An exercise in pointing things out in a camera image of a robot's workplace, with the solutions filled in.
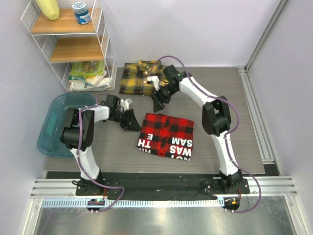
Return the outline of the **red black plaid shirt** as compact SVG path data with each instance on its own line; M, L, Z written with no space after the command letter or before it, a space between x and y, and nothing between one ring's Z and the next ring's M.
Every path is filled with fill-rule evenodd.
M189 161L192 157L193 136L193 121L147 113L136 149L160 157Z

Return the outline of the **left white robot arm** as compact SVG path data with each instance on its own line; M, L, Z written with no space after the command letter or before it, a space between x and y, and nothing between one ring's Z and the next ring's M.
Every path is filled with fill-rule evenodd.
M121 129L140 131L134 110L130 108L133 101L123 100L115 95L107 95L105 101L82 108L69 108L60 132L60 142L74 155L80 169L80 179L72 184L78 191L100 195L105 189L123 190L123 187L105 185L100 167L97 165L92 142L94 124L108 120L119 123Z

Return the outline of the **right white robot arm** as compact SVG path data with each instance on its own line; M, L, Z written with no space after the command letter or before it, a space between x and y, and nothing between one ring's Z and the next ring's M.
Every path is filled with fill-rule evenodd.
M220 162L221 188L226 193L233 193L243 182L243 174L231 145L231 115L227 99L210 93L188 72L179 72L173 65L166 67L163 73L167 79L164 85L156 75L147 78L148 83L154 86L151 93L154 112L163 110L164 104L168 104L171 96L178 91L188 95L202 108L201 124L212 138Z

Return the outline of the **stack of books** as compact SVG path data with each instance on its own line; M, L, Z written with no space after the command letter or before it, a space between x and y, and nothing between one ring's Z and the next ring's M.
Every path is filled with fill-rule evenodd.
M82 61L71 64L68 74L70 92L100 91L112 87L112 78L106 69L106 62Z

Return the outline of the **folded yellow plaid shirt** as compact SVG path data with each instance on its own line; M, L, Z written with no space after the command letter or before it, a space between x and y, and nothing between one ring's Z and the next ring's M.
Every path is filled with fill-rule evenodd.
M150 84L147 80L150 73L152 76L157 76L161 81L161 85L164 85L167 79L163 70L167 66L160 61L153 66L154 63L154 60L125 63L119 93L150 96L151 92L154 91L153 83Z

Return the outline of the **teal plastic bin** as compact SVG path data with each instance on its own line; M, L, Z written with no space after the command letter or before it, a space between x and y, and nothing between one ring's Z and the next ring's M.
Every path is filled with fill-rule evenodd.
M40 152L55 158L73 157L59 136L68 108L82 108L95 105L95 98L90 94L62 94L56 97L47 113L40 132L37 147Z

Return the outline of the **blue white jar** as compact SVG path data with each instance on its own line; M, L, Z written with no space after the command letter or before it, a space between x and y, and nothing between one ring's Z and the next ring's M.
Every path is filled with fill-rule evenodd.
M87 4L83 1L75 2L72 9L78 24L88 24L91 21Z

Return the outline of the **yellow bottle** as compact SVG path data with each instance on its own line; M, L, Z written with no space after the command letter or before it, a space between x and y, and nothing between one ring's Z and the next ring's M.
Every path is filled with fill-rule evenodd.
M56 0L36 0L36 3L48 20L59 19L61 12Z

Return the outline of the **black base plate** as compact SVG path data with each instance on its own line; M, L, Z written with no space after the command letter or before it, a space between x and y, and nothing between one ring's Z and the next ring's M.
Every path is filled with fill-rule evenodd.
M188 201L214 200L218 194L249 194L246 179L237 186L226 188L216 174L178 173L103 173L103 189L89 180L73 180L77 196L106 196L118 198L124 187L122 200L132 201Z

